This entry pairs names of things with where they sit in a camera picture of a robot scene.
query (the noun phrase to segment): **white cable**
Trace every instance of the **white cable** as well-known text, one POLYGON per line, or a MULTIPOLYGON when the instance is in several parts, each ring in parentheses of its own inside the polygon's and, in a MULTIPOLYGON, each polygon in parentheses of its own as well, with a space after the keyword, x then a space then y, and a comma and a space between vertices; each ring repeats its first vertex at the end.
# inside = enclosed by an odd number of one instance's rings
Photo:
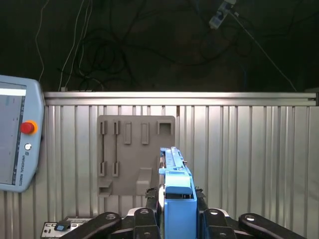
MULTIPOLYGON (((87 24, 86 24, 86 28, 85 28, 85 32, 84 32, 84 37, 85 37, 86 32, 87 32, 87 30, 88 30, 89 20, 90 20, 91 13, 92 13, 92 8, 93 8, 93 0, 90 0, 90 2, 91 2, 91 10, 90 10, 90 14, 89 14, 88 21, 87 21, 87 24)), ((81 54, 81 59, 80 59, 80 63, 79 63, 80 68, 81 68, 83 56, 84 56, 84 45, 82 45, 82 54, 81 54)))
POLYGON ((40 57, 40 61, 41 61, 41 66, 42 66, 41 74, 40 74, 40 77, 39 77, 39 82, 41 81, 41 78, 43 76, 44 63, 43 63, 43 59, 42 59, 41 52, 40 52, 39 45, 38 45, 38 36, 39 36, 40 30, 41 30, 41 27, 42 27, 43 10, 48 5, 49 1, 50 0, 47 0, 46 3, 43 5, 43 7, 40 10, 40 24, 39 24, 38 32, 35 35, 35 46, 36 46, 36 50, 38 51, 38 54, 39 54, 39 57, 40 57))
POLYGON ((92 13, 92 5, 91 5, 91 4, 92 4, 92 2, 91 2, 91 0, 89 0, 88 6, 86 7, 86 11, 85 11, 85 18, 84 18, 84 24, 83 24, 83 27, 82 27, 82 31, 81 31, 81 36, 80 36, 80 39, 79 39, 79 41, 78 41, 78 44, 77 44, 77 46, 76 46, 76 48, 75 48, 75 53, 74 53, 74 57, 73 57, 72 65, 71 65, 71 71, 70 71, 70 74, 69 74, 69 78, 68 78, 68 80, 66 81, 64 87, 67 87, 67 85, 68 85, 68 83, 69 83, 69 81, 70 81, 70 79, 71 79, 71 74, 72 74, 72 72, 73 72, 73 65, 74 65, 75 57, 76 57, 76 54, 77 54, 77 52, 78 52, 79 45, 80 45, 82 39, 85 37, 85 34, 86 34, 87 25, 88 25, 87 23, 89 22, 90 17, 91 17, 91 13, 92 13), (91 5, 91 10, 90 10, 90 13, 89 13, 88 18, 86 18, 86 17, 87 17, 87 14, 88 14, 88 10, 89 10, 89 6, 90 6, 90 5, 91 5))
POLYGON ((238 20, 238 18, 235 16, 238 13, 235 13, 235 15, 230 11, 229 14, 238 22, 238 24, 244 29, 244 31, 250 36, 251 39, 256 43, 256 45, 261 49, 261 51, 265 54, 265 56, 268 58, 268 60, 274 65, 274 67, 279 71, 279 73, 290 83, 292 88, 297 92, 297 89, 295 88, 292 81, 279 69, 279 67, 274 63, 274 61, 270 58, 270 56, 267 54, 267 52, 263 49, 263 47, 258 43, 258 41, 252 36, 252 34, 249 33, 249 31, 244 27, 244 25, 238 20))
POLYGON ((78 15, 76 16, 75 26, 74 26, 74 38, 73 38, 73 45, 72 45, 72 48, 71 48, 71 50, 70 50, 70 52, 69 52, 68 57, 66 58, 66 61, 65 61, 64 65, 63 65, 63 68, 62 68, 62 71, 61 71, 60 85, 59 85, 59 89, 58 89, 58 91, 60 91, 60 89, 61 89, 64 68, 65 68, 66 63, 68 62, 68 60, 69 60, 69 58, 70 58, 70 55, 71 55, 71 53, 72 53, 72 51, 73 51, 73 48, 74 48, 74 46, 75 46, 75 39, 76 39, 76 27, 77 27, 77 24, 78 24, 78 19, 79 19, 80 12, 81 12, 81 10, 82 10, 82 6, 83 6, 84 1, 85 1, 85 0, 82 0, 82 2, 81 2, 81 6, 80 6, 80 9, 79 9, 79 12, 78 12, 78 15))

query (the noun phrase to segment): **electronic device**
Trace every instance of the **electronic device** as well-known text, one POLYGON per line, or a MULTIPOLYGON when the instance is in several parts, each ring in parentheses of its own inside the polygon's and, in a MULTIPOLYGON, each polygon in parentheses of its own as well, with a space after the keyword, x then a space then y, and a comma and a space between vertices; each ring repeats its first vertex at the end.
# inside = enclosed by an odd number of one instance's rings
POLYGON ((43 116, 37 81, 0 76, 0 190, 29 187, 38 164, 43 116))
POLYGON ((210 19, 209 26, 211 29, 218 29, 225 20, 230 9, 236 4, 236 0, 224 0, 217 10, 217 13, 210 19))

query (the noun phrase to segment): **screw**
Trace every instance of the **screw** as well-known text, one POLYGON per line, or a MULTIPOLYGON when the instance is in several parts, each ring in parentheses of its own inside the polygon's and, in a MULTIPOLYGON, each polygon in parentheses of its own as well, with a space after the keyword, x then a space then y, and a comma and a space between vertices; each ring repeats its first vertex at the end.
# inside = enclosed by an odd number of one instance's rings
POLYGON ((212 215, 217 215, 218 211, 216 209, 212 209, 209 211, 212 215))
POLYGON ((109 215, 106 216, 107 220, 113 220, 115 218, 116 218, 116 216, 114 214, 109 214, 109 215))
POLYGON ((147 213, 149 213, 149 212, 148 212, 148 210, 143 209, 143 210, 141 210, 141 213, 142 213, 142 214, 147 214, 147 213))
POLYGON ((253 222, 255 220, 255 218, 251 215, 246 215, 245 218, 248 220, 248 221, 251 221, 253 222))
POLYGON ((150 233, 144 233, 144 236, 146 239, 151 239, 151 234, 150 233))

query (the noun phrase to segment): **gray panel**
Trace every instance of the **gray panel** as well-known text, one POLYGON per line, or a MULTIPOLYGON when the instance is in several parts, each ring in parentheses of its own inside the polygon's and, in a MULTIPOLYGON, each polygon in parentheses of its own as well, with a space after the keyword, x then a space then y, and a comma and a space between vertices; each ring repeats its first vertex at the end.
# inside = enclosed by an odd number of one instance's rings
MULTIPOLYGON (((125 109, 127 107, 121 107, 122 114, 125 109)), ((155 115, 161 114, 161 107, 152 107, 151 111, 157 111, 155 115)), ((159 183, 159 148, 175 144, 175 118, 172 116, 99 116, 97 123, 99 127, 96 167, 99 169, 99 196, 145 195, 148 188, 156 187, 159 183)), ((84 125, 76 130, 77 134, 83 127, 84 125)), ((88 139, 85 140, 85 137, 77 136, 76 138, 89 142, 88 139)), ((81 169, 83 168, 86 168, 85 162, 81 163, 81 169)))
MULTIPOLYGON (((199 104, 200 98, 189 98, 186 102, 192 103, 176 106, 182 101, 179 96, 185 95, 174 95, 177 100, 172 95, 169 106, 160 98, 153 98, 151 106, 145 106, 148 101, 129 105, 133 102, 123 97, 126 103, 120 107, 117 99, 104 95, 79 99, 54 93, 53 98, 47 98, 38 173, 25 193, 0 192, 0 222, 4 222, 0 223, 0 238, 39 238, 44 221, 60 220, 67 213, 93 216, 106 210, 125 215, 128 208, 145 204, 142 196, 97 197, 95 148, 99 115, 174 116, 176 146, 193 171, 198 172, 203 165, 207 170, 207 178, 197 173, 196 179, 207 187, 204 189, 210 207, 222 207, 234 217, 254 209, 308 238, 319 238, 319 108, 309 107, 313 102, 306 100, 313 95, 292 94, 290 101, 285 94, 282 101, 278 94, 269 95, 276 99, 253 99, 251 95, 249 100, 261 107, 241 105, 240 95, 231 98, 231 94, 219 98, 219 105, 207 96, 203 101, 206 104, 199 104), (272 107, 275 100, 280 107, 272 107), (264 102, 273 104, 263 107, 264 102), (301 103, 304 107, 287 107, 301 103), (205 136, 196 133, 197 129, 205 136), (87 140, 88 148, 83 144, 87 140), (207 151, 201 153, 195 145, 207 151)), ((242 96, 248 100, 249 94, 242 96)))

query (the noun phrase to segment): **white button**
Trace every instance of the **white button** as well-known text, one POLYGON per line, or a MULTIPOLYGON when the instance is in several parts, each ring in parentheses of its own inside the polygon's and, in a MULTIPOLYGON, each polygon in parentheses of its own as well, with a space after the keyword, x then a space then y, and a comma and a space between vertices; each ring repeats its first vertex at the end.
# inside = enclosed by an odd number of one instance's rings
POLYGON ((24 146, 25 150, 30 150, 31 147, 32 147, 32 145, 31 145, 30 143, 27 143, 27 144, 24 146))

